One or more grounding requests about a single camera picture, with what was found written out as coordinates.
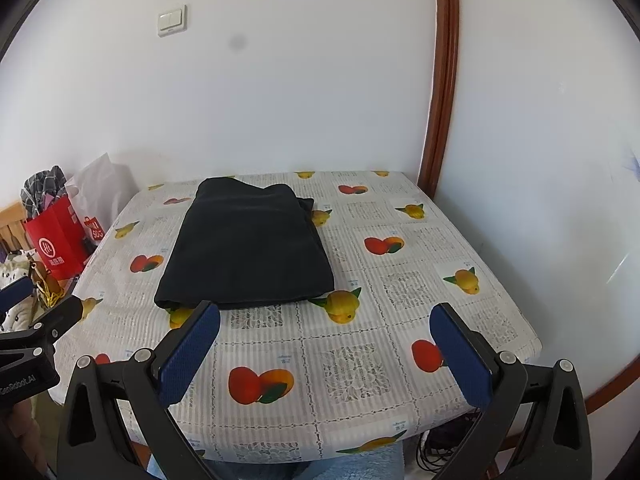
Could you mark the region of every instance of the light switch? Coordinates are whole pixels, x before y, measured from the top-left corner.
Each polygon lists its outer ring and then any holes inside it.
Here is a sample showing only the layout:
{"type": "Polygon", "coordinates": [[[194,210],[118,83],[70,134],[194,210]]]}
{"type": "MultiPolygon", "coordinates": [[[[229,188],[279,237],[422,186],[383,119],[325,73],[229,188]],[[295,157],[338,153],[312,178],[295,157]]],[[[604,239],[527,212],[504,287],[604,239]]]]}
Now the light switch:
{"type": "Polygon", "coordinates": [[[187,28],[186,6],[158,14],[158,36],[167,36],[187,28]]]}

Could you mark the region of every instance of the white circular logo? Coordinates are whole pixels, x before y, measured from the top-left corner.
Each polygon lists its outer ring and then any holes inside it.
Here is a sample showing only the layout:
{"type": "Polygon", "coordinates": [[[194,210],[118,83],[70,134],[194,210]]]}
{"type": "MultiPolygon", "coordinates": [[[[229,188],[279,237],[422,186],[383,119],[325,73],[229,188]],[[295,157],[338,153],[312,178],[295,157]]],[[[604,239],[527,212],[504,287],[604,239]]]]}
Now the white circular logo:
{"type": "Polygon", "coordinates": [[[41,238],[38,242],[38,245],[40,246],[40,250],[47,258],[53,258],[56,256],[56,248],[46,238],[41,238]]]}

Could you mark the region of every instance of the person's hand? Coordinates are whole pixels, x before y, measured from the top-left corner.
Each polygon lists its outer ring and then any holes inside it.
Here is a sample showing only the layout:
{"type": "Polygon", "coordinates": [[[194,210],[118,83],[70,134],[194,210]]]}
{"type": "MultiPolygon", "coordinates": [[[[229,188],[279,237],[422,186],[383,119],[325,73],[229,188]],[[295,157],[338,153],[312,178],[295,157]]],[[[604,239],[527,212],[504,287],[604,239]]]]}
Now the person's hand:
{"type": "Polygon", "coordinates": [[[47,471],[47,459],[40,443],[40,427],[31,418],[31,401],[27,399],[18,402],[7,415],[5,423],[20,442],[29,460],[40,473],[44,474],[47,471]]]}

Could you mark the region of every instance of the white wall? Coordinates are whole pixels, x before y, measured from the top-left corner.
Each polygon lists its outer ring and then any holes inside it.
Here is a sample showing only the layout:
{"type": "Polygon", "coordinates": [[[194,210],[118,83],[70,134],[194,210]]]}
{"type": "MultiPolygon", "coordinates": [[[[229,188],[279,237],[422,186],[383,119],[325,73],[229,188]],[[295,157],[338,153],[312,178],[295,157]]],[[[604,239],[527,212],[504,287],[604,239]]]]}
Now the white wall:
{"type": "MultiPolygon", "coordinates": [[[[571,359],[589,394],[640,352],[640,182],[626,168],[640,42],[611,0],[462,0],[461,18],[436,202],[532,323],[540,362],[571,359]]],[[[596,480],[640,430],[637,409],[606,410],[590,420],[596,480]]]]}
{"type": "Polygon", "coordinates": [[[104,151],[140,186],[415,176],[434,23],[435,0],[41,0],[0,63],[0,205],[31,173],[104,151]],[[188,30],[158,38],[158,12],[180,4],[188,30]]]}

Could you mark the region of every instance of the blue gripper pad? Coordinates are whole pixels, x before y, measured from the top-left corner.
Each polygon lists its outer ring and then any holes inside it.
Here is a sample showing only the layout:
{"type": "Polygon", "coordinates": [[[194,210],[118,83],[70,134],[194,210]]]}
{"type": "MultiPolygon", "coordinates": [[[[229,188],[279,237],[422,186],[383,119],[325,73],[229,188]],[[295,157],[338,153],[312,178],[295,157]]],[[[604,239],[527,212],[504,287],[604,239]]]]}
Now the blue gripper pad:
{"type": "Polygon", "coordinates": [[[182,400],[219,331],[220,311],[210,303],[160,370],[158,398],[164,407],[182,400]]]}
{"type": "Polygon", "coordinates": [[[429,330],[466,402],[486,409],[493,397],[491,372],[439,304],[431,311],[429,330]]]}
{"type": "Polygon", "coordinates": [[[16,306],[33,292],[33,282],[29,276],[10,283],[0,290],[0,314],[6,314],[11,307],[16,306]]]}

